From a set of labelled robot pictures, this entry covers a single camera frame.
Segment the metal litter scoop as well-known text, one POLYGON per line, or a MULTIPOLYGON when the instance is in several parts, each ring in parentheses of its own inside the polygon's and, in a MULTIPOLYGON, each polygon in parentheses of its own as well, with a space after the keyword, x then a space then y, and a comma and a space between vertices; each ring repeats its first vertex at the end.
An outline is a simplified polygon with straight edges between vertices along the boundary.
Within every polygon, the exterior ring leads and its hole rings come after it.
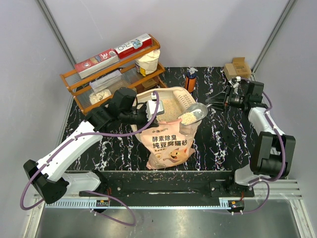
POLYGON ((211 104, 194 103, 178 118, 183 125, 192 125, 204 119, 208 114, 211 104))

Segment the pink cat litter bag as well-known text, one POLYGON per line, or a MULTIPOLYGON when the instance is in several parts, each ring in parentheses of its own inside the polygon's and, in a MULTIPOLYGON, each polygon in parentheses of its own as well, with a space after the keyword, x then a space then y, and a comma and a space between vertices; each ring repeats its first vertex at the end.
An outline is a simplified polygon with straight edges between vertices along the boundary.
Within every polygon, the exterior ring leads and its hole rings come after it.
POLYGON ((136 134, 137 139, 150 152, 146 167, 165 169, 185 163, 195 152, 192 148, 200 123, 181 124, 181 120, 160 122, 136 134))

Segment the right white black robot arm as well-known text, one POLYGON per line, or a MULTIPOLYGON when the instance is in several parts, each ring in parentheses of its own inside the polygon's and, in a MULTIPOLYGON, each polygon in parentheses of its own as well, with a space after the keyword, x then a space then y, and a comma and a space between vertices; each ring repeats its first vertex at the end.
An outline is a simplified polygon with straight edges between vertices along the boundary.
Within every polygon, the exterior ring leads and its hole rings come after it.
POLYGON ((237 76, 228 81, 225 89, 206 100, 207 106, 215 110, 241 109, 258 134, 249 164, 237 169, 234 179, 225 184, 230 196, 241 193, 243 185, 276 181, 289 175, 296 139, 274 122, 270 115, 272 103, 263 102, 266 96, 263 83, 237 76))

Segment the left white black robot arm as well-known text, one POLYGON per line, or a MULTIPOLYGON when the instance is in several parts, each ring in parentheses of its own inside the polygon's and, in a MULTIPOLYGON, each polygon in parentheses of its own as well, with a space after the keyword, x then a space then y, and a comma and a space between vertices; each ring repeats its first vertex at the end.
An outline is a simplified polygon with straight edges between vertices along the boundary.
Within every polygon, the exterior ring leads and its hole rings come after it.
POLYGON ((102 196, 108 192, 108 180, 98 170, 81 174, 66 174, 68 167, 93 144, 103 137, 111 137, 110 127, 116 122, 140 126, 136 132, 115 134, 127 137, 152 127, 159 111, 159 94, 151 93, 151 100, 138 103, 134 90, 122 87, 113 97, 92 109, 77 129, 56 149, 38 161, 28 160, 23 168, 28 182, 20 198, 24 197, 29 186, 33 186, 47 204, 55 203, 66 194, 77 193, 81 196, 95 194, 102 196))

